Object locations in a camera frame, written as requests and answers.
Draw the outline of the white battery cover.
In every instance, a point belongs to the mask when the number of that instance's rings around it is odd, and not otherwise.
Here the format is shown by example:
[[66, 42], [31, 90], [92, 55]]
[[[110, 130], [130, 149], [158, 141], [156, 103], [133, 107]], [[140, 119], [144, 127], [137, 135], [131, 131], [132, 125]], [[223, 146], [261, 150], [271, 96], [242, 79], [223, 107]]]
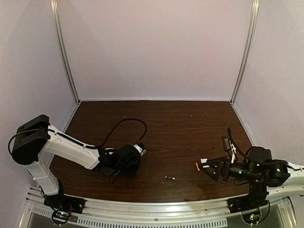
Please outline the white battery cover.
[[201, 164], [206, 163], [207, 161], [208, 161], [207, 158], [201, 158], [201, 159], [200, 159], [200, 163], [201, 163]]

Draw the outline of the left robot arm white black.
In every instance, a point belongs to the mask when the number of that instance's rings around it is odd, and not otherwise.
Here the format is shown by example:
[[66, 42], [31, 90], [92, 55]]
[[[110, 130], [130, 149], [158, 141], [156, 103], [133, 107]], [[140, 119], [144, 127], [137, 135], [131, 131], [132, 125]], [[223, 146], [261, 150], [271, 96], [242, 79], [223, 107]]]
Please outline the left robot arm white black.
[[48, 197], [62, 194], [58, 178], [42, 161], [42, 153], [50, 153], [77, 163], [84, 168], [113, 177], [117, 174], [134, 176], [145, 155], [145, 145], [136, 142], [120, 149], [90, 145], [58, 130], [41, 114], [20, 126], [8, 142], [12, 159], [24, 166]]

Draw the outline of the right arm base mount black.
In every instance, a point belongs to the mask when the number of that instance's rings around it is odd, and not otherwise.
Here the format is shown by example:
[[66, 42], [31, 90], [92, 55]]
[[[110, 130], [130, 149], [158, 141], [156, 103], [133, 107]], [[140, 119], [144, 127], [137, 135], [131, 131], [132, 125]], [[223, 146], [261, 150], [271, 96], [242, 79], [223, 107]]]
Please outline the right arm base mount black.
[[251, 183], [247, 195], [227, 200], [229, 211], [232, 214], [265, 206], [268, 204], [266, 200], [268, 194], [267, 187], [262, 183]]

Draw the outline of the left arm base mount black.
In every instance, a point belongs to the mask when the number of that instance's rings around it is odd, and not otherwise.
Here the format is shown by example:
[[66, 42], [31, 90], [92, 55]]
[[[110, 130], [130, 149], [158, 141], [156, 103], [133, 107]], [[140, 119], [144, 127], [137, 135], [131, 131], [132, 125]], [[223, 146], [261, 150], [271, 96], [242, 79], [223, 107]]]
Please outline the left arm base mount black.
[[65, 195], [60, 180], [58, 180], [58, 184], [58, 194], [52, 196], [42, 194], [42, 196], [44, 197], [44, 205], [49, 206], [52, 209], [61, 209], [66, 212], [82, 214], [86, 200], [83, 198]]

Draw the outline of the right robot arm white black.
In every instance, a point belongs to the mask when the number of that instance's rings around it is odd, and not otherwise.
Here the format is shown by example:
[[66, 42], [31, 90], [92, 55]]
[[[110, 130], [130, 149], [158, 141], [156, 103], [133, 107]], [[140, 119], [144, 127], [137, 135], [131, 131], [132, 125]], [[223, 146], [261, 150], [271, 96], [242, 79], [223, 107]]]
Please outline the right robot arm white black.
[[249, 184], [253, 193], [304, 190], [304, 167], [285, 160], [273, 160], [271, 151], [263, 147], [251, 147], [246, 153], [233, 144], [225, 147], [228, 157], [201, 159], [198, 167], [214, 181], [233, 179]]

